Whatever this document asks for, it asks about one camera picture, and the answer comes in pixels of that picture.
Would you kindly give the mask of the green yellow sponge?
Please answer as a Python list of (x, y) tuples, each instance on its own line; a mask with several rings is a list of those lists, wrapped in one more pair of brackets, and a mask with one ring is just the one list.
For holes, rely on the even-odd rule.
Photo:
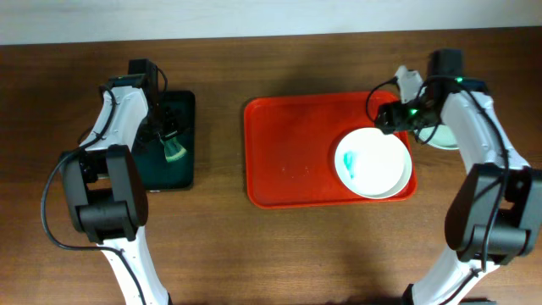
[(186, 148), (180, 143), (176, 136), (162, 141), (164, 148), (164, 156), (168, 163), (173, 163), (187, 154)]

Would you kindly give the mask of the pale green plate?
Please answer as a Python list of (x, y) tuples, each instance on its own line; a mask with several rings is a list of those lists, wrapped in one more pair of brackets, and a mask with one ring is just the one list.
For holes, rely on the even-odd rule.
[(441, 150), (458, 150), (456, 138), (447, 125), (424, 127), (413, 131), (418, 141)]

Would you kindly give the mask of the white plate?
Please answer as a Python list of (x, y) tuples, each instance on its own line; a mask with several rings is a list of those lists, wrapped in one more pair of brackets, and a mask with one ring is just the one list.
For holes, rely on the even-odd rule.
[(399, 194), (413, 174), (406, 144), (397, 136), (369, 127), (353, 130), (339, 141), (334, 167), (349, 191), (372, 200)]

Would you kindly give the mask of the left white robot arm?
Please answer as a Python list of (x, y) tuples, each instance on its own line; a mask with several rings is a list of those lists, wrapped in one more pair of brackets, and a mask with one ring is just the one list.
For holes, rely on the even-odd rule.
[(128, 304), (170, 304), (147, 245), (150, 191), (192, 186), (195, 96), (170, 91), (151, 60), (132, 59), (126, 75), (99, 89), (102, 109), (85, 139), (64, 152), (62, 176), (69, 217), (111, 266)]

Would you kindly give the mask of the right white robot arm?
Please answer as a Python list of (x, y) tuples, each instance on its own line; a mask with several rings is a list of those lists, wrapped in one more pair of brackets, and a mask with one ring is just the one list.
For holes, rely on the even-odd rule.
[(464, 75), (460, 50), (432, 52), (425, 79), (401, 66), (390, 83), (400, 99), (379, 106), (375, 127), (388, 135), (446, 126), (467, 171), (445, 217), (447, 246), (401, 303), (459, 304), (486, 275), (533, 251), (541, 228), (541, 172), (511, 144), (485, 82)]

